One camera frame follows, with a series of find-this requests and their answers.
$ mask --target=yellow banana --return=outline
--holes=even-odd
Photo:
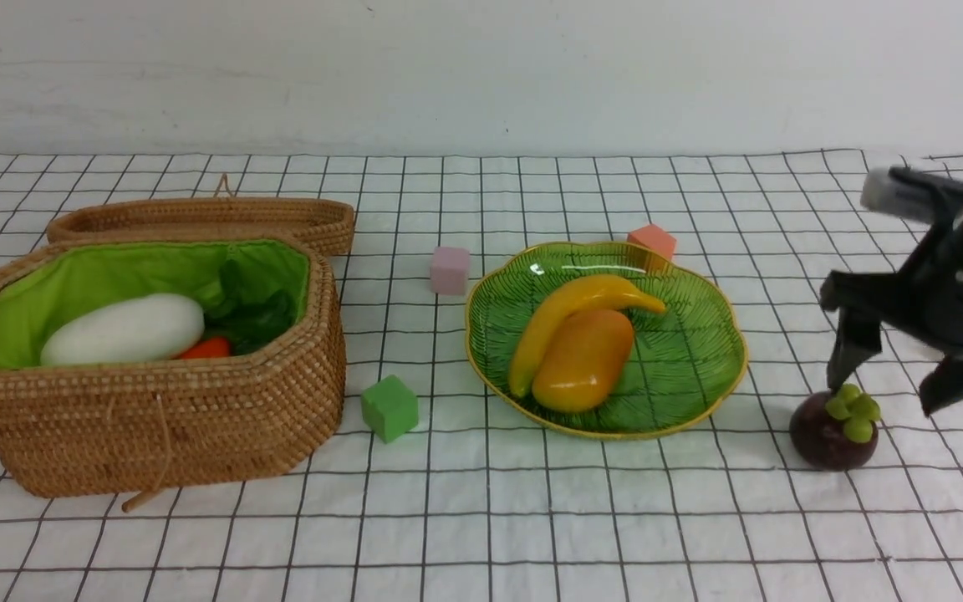
[[[552,291],[530,318],[512,356],[507,375],[512,396],[521,400],[530,393],[532,380],[545,359],[549,342],[568,316],[588,309],[627,308],[657,313],[666,311],[664,301],[642,293],[634,283],[615,274],[575,278]]]

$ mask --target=green leaf-shaped plate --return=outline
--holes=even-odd
[[[662,298],[665,314],[627,312],[637,332],[615,390],[600,407],[561,414],[532,397],[514,400],[507,370],[540,302],[585,274],[623,275]],[[714,284],[626,242],[554,242],[528,248],[474,286],[466,299],[466,357],[485,384],[528,418],[564,433],[643,439],[704,420],[734,391],[749,351],[730,302]]]

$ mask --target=green cube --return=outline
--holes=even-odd
[[[363,391],[363,420],[381,441],[394,439],[418,426],[418,396],[394,375]]]

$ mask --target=mango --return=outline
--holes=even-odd
[[[512,397],[522,399],[545,358],[555,330],[568,316],[590,309],[646,309],[662,314],[666,304],[618,274],[589,274],[559,286],[542,301],[522,333],[508,367]]]
[[[532,380],[538,404],[578,414],[603,404],[634,350],[634,325],[615,309],[568,316],[552,335]]]

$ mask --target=yellow plate rim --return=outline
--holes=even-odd
[[[527,411],[527,408],[524,408],[521,405],[519,405],[515,400],[512,399],[511,396],[508,396],[503,392],[501,392],[501,390],[498,389],[497,386],[492,383],[492,381],[489,381],[489,378],[486,377],[484,372],[482,372],[482,369],[479,369],[477,362],[474,361],[474,352],[471,351],[471,305],[474,304],[474,293],[479,288],[481,288],[483,284],[485,284],[487,279],[492,278],[493,275],[496,275],[501,271],[504,271],[505,269],[507,269],[508,266],[511,266],[511,264],[515,262],[515,260],[519,259],[523,255],[527,255],[537,250],[540,250],[540,248],[554,247],[554,245],[559,245],[560,247],[566,247],[567,245],[570,245],[570,247],[635,247],[641,251],[645,251],[649,255],[652,255],[653,259],[659,259],[661,262],[671,264],[671,266],[677,270],[695,275],[695,277],[702,279],[702,281],[706,283],[708,286],[711,286],[711,288],[714,289],[716,293],[719,293],[719,296],[720,298],[722,298],[723,303],[726,304],[727,312],[729,312],[731,316],[731,324],[734,325],[734,330],[738,334],[738,339],[741,340],[741,349],[744,350],[744,354],[742,354],[742,360],[741,360],[741,370],[738,370],[738,376],[731,382],[730,388],[727,389],[726,392],[723,392],[722,394],[717,396],[716,399],[711,402],[710,406],[708,406],[705,411],[701,412],[698,416],[696,416],[692,420],[688,420],[687,422],[681,423],[678,426],[668,426],[666,428],[661,428],[661,430],[658,430],[658,431],[642,431],[641,433],[597,433],[596,431],[581,431],[581,430],[578,430],[578,428],[570,428],[570,427],[562,426],[562,424],[550,422],[548,420],[540,418],[540,416],[535,416],[531,411]],[[519,411],[520,414],[525,415],[528,419],[540,424],[540,426],[551,428],[551,430],[559,431],[559,433],[564,433],[566,435],[572,435],[576,437],[585,437],[588,439],[601,439],[601,441],[641,441],[641,439],[657,439],[659,437],[664,437],[665,435],[672,435],[674,433],[679,433],[679,431],[688,430],[688,428],[696,426],[696,424],[698,424],[699,422],[702,422],[703,420],[707,419],[708,416],[711,416],[712,414],[714,414],[716,409],[718,409],[719,406],[722,405],[723,401],[725,401],[727,397],[731,396],[731,394],[734,392],[734,389],[738,388],[738,385],[740,385],[741,381],[744,380],[745,378],[746,371],[749,370],[749,345],[746,343],[745,335],[742,334],[741,327],[739,327],[738,325],[738,318],[737,318],[737,315],[734,313],[734,306],[731,304],[731,300],[726,296],[726,294],[723,293],[723,291],[719,289],[719,287],[716,286],[715,283],[713,283],[710,279],[702,277],[702,275],[696,273],[693,270],[685,269],[679,266],[679,264],[669,262],[669,260],[666,259],[664,256],[658,254],[653,250],[650,250],[650,248],[648,247],[641,247],[641,245],[633,244],[632,242],[623,242],[623,241],[616,241],[616,240],[597,241],[597,242],[551,241],[551,242],[543,242],[540,244],[535,244],[535,245],[532,245],[532,247],[524,248],[524,250],[517,253],[511,259],[508,259],[507,262],[503,264],[503,266],[485,274],[484,277],[481,277],[481,279],[479,279],[479,281],[474,284],[474,286],[471,286],[470,293],[468,293],[466,296],[466,303],[463,304],[463,324],[465,324],[466,326],[466,336],[465,338],[463,338],[463,345],[465,345],[466,347],[466,359],[471,363],[471,368],[474,369],[474,373],[478,374],[478,378],[481,378],[481,381],[484,382],[485,386],[490,391],[496,394],[496,396],[501,397],[501,399],[504,400],[509,405],[511,405],[511,407],[517,409],[517,411]]]

